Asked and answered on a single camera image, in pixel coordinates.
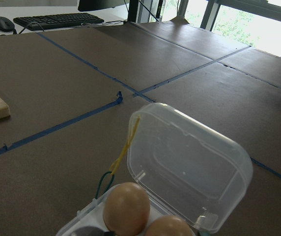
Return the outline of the black monitor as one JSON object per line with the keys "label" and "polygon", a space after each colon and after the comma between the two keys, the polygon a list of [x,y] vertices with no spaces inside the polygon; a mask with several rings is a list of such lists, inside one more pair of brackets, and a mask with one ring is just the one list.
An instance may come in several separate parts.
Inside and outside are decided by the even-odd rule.
{"label": "black monitor", "polygon": [[136,22],[139,8],[138,0],[80,0],[78,3],[78,10],[96,11],[108,8],[115,8],[117,6],[125,5],[128,10],[128,22]]}

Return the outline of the clear plastic egg box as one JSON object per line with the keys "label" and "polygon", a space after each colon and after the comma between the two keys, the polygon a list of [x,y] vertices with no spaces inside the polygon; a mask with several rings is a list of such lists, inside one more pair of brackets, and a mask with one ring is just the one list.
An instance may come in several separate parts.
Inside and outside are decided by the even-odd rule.
{"label": "clear plastic egg box", "polygon": [[149,196],[149,223],[175,215],[213,234],[251,182],[253,166],[239,144],[167,104],[134,112],[128,136],[127,167]]}

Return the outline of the black keyboard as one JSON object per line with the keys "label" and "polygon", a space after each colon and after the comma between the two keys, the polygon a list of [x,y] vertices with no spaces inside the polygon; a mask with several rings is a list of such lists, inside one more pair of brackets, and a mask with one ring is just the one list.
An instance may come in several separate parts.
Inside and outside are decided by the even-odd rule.
{"label": "black keyboard", "polygon": [[104,20],[89,13],[65,13],[31,17],[16,17],[13,22],[31,31],[78,27],[84,23],[100,24]]}

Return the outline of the black computer mouse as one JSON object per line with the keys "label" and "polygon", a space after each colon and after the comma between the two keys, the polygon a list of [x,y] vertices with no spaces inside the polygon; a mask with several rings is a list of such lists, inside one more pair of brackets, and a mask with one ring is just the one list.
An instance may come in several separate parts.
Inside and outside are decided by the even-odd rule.
{"label": "black computer mouse", "polygon": [[11,32],[14,31],[14,23],[6,17],[0,16],[0,31],[2,32]]}

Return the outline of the brown egg in box back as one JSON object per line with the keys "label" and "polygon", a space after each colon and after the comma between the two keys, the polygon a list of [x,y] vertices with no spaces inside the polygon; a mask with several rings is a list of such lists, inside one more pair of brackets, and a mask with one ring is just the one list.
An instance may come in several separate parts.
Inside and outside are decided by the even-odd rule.
{"label": "brown egg in box back", "polygon": [[149,215],[148,194],[132,182],[116,186],[106,198],[103,210],[106,227],[118,236],[136,236],[141,233]]}

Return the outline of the brown egg in box front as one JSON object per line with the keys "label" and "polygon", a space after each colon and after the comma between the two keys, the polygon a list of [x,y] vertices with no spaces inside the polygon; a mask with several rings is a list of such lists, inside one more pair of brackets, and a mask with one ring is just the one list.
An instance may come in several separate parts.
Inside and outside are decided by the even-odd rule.
{"label": "brown egg in box front", "polygon": [[189,225],[180,217],[174,215],[162,216],[154,220],[146,232],[145,236],[193,236],[193,231]]}

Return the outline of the brown egg in box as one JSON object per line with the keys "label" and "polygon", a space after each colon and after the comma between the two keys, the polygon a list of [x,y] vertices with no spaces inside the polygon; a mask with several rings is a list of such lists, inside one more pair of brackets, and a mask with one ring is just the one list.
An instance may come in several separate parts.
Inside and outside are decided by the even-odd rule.
{"label": "brown egg in box", "polygon": [[154,220],[146,232],[145,236],[193,236],[193,231],[189,225],[180,217],[174,215],[162,216]]}
{"label": "brown egg in box", "polygon": [[136,236],[141,233],[149,215],[148,194],[132,182],[116,186],[106,198],[103,210],[106,227],[118,236]]}

